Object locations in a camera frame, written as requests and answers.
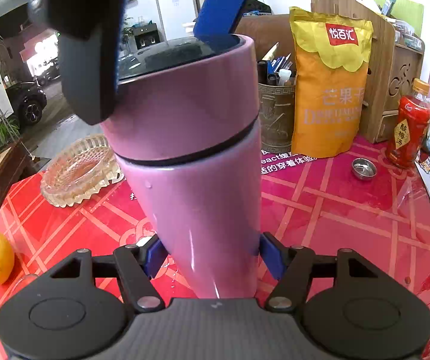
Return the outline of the pink thermos cap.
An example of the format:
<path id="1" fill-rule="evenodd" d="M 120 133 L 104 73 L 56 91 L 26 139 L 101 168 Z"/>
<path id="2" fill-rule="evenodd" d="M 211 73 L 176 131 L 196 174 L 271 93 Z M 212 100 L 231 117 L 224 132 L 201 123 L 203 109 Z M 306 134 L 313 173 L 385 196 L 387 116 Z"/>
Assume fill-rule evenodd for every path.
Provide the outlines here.
<path id="1" fill-rule="evenodd" d="M 178 39 L 152 48 L 149 60 L 189 51 L 192 61 L 122 80 L 102 122 L 120 157 L 171 161 L 210 150 L 251 127 L 259 113 L 254 41 L 244 35 Z"/>

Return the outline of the pink thermos bottle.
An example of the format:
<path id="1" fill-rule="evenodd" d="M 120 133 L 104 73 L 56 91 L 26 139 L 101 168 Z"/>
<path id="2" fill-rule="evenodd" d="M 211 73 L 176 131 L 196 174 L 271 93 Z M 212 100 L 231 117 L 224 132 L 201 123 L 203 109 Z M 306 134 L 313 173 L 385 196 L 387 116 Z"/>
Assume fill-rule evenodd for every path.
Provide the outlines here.
<path id="1" fill-rule="evenodd" d="M 150 61 L 157 45 L 121 59 L 119 86 L 130 77 L 192 61 L 189 51 L 180 50 L 169 51 L 165 62 Z M 260 238 L 259 113 L 255 123 L 234 139 L 197 154 L 147 163 L 114 154 L 139 205 L 196 295 L 252 297 Z"/>

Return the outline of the red drink bottle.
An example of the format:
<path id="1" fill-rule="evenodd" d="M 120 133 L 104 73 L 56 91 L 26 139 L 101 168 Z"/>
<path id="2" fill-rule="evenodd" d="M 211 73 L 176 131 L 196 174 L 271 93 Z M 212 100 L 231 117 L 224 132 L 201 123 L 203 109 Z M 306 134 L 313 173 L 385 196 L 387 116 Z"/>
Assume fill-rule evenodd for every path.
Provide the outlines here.
<path id="1" fill-rule="evenodd" d="M 400 98 L 397 123 L 386 148 L 387 158 L 397 167 L 413 166 L 422 146 L 430 122 L 429 90 L 428 83 L 415 78 L 411 92 Z"/>

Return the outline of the white door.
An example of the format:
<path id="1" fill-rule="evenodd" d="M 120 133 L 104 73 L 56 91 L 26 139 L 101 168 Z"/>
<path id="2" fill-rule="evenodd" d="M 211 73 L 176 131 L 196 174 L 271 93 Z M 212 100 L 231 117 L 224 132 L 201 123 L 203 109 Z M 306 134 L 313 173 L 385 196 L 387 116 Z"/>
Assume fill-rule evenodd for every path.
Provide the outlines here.
<path id="1" fill-rule="evenodd" d="M 198 16 L 196 0 L 156 0 L 156 5 L 166 41 L 193 34 Z"/>

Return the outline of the black water dispenser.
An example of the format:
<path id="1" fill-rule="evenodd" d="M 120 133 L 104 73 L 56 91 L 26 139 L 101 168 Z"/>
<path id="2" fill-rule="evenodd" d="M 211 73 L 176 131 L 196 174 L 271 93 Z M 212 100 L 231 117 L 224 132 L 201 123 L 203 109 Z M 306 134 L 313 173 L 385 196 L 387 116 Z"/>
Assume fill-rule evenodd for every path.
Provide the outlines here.
<path id="1" fill-rule="evenodd" d="M 138 50 L 160 43 L 160 34 L 155 23 L 133 26 L 133 36 Z"/>

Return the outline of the black parked car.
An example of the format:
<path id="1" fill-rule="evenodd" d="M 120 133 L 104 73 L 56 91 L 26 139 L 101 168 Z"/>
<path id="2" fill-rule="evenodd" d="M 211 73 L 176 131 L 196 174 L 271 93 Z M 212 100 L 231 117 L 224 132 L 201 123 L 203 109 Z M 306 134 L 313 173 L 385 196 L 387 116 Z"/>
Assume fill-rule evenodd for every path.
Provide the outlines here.
<path id="1" fill-rule="evenodd" d="M 6 88 L 6 92 L 22 126 L 33 126 L 41 121 L 47 96 L 36 82 L 20 82 Z"/>

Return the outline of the red patterned tablecloth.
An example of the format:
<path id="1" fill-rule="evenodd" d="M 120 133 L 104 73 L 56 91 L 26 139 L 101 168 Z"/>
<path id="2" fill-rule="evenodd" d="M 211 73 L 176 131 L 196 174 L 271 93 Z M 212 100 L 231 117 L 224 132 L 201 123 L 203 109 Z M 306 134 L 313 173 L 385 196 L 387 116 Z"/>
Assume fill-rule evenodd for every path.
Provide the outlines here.
<path id="1" fill-rule="evenodd" d="M 368 158 L 375 178 L 355 177 L 355 158 Z M 358 138 L 334 158 L 264 156 L 261 172 L 263 230 L 318 254 L 351 248 L 430 307 L 430 199 L 415 170 L 389 164 L 384 145 Z M 21 277 L 40 275 L 76 249 L 108 254 L 152 234 L 124 181 L 65 208 L 41 196 L 40 182 L 35 175 L 14 184 L 0 208 L 0 232 L 16 252 L 11 277 L 0 285 L 0 307 Z M 430 359 L 430 343 L 424 355 Z M 0 342 L 0 359 L 5 356 Z"/>

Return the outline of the glass ashtray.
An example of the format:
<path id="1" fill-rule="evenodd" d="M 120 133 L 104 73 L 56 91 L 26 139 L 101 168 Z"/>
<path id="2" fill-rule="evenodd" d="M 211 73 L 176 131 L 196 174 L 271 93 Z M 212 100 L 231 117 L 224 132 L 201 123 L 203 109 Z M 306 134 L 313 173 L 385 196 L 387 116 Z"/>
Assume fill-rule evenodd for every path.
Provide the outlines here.
<path id="1" fill-rule="evenodd" d="M 106 137 L 92 134 L 75 141 L 49 162 L 40 190 L 49 204 L 72 207 L 124 177 Z"/>

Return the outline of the bronze pen holder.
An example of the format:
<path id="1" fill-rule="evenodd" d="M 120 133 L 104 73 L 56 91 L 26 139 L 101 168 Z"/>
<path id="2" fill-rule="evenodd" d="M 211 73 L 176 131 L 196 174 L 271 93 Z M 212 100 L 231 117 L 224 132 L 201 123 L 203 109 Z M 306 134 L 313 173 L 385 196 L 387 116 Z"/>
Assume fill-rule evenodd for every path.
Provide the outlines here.
<path id="1" fill-rule="evenodd" d="M 276 42 L 257 62 L 262 149 L 290 151 L 295 125 L 295 73 L 290 54 L 277 56 Z"/>

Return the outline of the clear glass mug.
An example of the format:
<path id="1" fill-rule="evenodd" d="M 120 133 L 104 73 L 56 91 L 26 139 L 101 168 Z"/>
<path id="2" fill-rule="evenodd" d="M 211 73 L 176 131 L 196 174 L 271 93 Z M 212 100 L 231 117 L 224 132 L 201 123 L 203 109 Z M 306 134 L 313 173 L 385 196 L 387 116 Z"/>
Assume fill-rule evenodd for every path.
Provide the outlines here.
<path id="1" fill-rule="evenodd" d="M 15 283 L 15 285 L 13 286 L 13 288 L 10 291 L 9 296 L 12 297 L 12 296 L 16 295 L 20 290 L 22 290 L 25 287 L 27 287 L 28 285 L 30 285 L 30 283 L 33 283 L 33 281 L 35 281 L 37 278 L 38 278 L 38 275 L 33 274 L 33 273 L 30 273 L 28 275 L 24 275 Z"/>

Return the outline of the yellow dried mango bag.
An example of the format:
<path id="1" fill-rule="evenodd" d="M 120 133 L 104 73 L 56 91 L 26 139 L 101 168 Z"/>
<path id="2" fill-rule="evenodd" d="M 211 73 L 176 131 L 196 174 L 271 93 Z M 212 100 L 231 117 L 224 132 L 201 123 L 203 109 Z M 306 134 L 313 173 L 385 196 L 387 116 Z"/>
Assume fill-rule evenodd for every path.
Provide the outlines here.
<path id="1" fill-rule="evenodd" d="M 374 28 L 365 19 L 290 9 L 295 47 L 291 150 L 312 158 L 348 151 L 360 125 Z"/>

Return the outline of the small steel cup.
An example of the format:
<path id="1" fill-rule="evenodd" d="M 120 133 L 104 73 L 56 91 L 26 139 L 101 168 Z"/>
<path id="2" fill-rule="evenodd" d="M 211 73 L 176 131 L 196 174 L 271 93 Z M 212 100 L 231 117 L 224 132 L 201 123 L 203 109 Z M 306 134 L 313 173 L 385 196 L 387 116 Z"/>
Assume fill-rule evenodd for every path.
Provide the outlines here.
<path id="1" fill-rule="evenodd" d="M 372 180 L 377 175 L 377 167 L 368 158 L 355 158 L 352 173 L 360 180 Z"/>

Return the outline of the wooden low bench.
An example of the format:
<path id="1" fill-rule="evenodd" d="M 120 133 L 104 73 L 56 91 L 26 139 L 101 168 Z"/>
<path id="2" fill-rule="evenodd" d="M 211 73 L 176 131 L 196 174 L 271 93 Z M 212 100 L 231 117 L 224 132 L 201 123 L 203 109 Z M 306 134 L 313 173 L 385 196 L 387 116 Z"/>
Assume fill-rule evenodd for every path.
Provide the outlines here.
<path id="1" fill-rule="evenodd" d="M 0 208 L 10 187 L 37 173 L 33 166 L 33 160 L 23 147 L 21 141 L 17 141 L 0 154 Z"/>

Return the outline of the wooden desk organizer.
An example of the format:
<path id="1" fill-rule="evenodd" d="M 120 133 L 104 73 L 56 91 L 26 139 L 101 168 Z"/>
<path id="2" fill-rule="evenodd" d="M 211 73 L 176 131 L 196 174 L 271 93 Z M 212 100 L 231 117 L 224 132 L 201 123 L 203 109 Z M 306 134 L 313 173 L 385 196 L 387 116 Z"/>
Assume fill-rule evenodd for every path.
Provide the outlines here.
<path id="1" fill-rule="evenodd" d="M 311 0 L 313 11 L 351 19 L 370 20 L 374 26 L 360 134 L 375 143 L 386 141 L 396 125 L 400 98 L 412 89 L 422 70 L 424 50 L 406 47 L 395 38 L 395 27 L 356 0 Z"/>

